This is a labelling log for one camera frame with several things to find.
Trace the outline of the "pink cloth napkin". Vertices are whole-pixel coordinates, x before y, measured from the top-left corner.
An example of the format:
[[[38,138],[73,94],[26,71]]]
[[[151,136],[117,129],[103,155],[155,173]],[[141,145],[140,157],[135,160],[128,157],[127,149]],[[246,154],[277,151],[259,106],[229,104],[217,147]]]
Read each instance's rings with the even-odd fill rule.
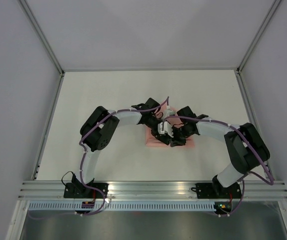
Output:
[[[170,123],[172,125],[175,125],[176,128],[178,128],[182,122],[179,119],[170,120]],[[151,134],[151,129],[147,126],[145,128],[145,145],[150,148],[170,148],[170,144],[166,145],[165,143],[159,141]],[[183,146],[176,146],[176,148],[194,148],[195,147],[195,141],[192,136],[188,137],[186,139],[186,144]]]

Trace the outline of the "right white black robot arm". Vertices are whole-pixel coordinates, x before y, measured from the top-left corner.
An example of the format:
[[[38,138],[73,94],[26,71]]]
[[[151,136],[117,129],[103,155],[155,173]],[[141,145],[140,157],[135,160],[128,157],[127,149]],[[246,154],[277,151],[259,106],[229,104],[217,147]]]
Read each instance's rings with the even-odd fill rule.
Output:
[[[212,178],[211,190],[216,197],[227,195],[232,185],[243,180],[258,166],[263,168],[268,179],[254,174],[267,184],[274,184],[274,178],[266,165],[270,152],[252,123],[231,125],[205,114],[197,116],[189,106],[177,111],[173,118],[179,118],[182,125],[172,128],[171,147],[186,145],[187,139],[193,135],[206,136],[225,143],[230,163]]]

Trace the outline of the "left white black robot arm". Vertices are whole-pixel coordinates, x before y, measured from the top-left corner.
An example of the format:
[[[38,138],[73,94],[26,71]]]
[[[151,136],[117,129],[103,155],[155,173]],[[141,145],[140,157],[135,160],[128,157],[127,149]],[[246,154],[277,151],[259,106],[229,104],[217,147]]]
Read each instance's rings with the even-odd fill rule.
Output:
[[[110,143],[116,129],[127,125],[143,124],[156,129],[160,119],[156,112],[169,105],[169,98],[162,103],[149,98],[146,103],[119,110],[108,110],[98,106],[80,129],[83,155],[77,173],[66,183],[65,199],[105,199],[107,183],[95,183],[95,168],[102,150]]]

